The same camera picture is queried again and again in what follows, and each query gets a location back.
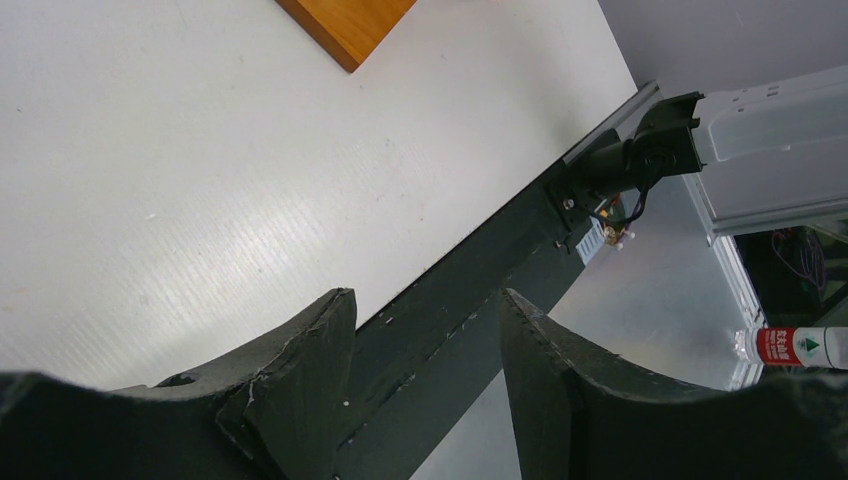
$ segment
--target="gray wall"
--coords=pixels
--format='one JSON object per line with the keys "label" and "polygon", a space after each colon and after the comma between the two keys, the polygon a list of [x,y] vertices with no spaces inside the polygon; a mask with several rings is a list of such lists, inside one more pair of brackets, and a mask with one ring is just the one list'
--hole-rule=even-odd
{"label": "gray wall", "polygon": [[731,90],[848,64],[845,0],[599,0],[637,84]]}

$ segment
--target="green triangle logo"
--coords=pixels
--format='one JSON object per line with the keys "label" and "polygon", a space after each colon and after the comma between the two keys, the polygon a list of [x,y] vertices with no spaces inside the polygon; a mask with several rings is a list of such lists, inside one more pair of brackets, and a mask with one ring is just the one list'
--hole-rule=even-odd
{"label": "green triangle logo", "polygon": [[812,352],[818,346],[819,346],[819,344],[816,343],[815,340],[813,340],[811,338],[805,338],[804,339],[804,350],[806,350],[808,352]]}

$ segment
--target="bottle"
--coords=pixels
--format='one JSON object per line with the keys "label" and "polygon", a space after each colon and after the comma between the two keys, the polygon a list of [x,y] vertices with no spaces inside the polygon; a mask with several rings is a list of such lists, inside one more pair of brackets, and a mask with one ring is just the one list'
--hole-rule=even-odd
{"label": "bottle", "polygon": [[848,327],[739,330],[736,354],[755,364],[848,370]]}

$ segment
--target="red label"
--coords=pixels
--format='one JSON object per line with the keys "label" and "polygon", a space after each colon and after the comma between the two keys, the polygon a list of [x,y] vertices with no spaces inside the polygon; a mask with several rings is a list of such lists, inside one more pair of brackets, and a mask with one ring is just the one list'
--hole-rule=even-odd
{"label": "red label", "polygon": [[762,328],[757,332],[757,353],[766,365],[800,367],[801,361],[792,347],[794,328]]}

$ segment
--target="white plastic panel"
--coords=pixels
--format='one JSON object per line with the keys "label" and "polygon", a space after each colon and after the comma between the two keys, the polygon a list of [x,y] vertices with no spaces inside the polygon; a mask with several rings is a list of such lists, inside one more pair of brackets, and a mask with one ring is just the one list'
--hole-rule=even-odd
{"label": "white plastic panel", "polygon": [[270,0],[0,22],[0,367],[103,388],[361,324],[635,92],[595,0],[420,0],[353,75]]}

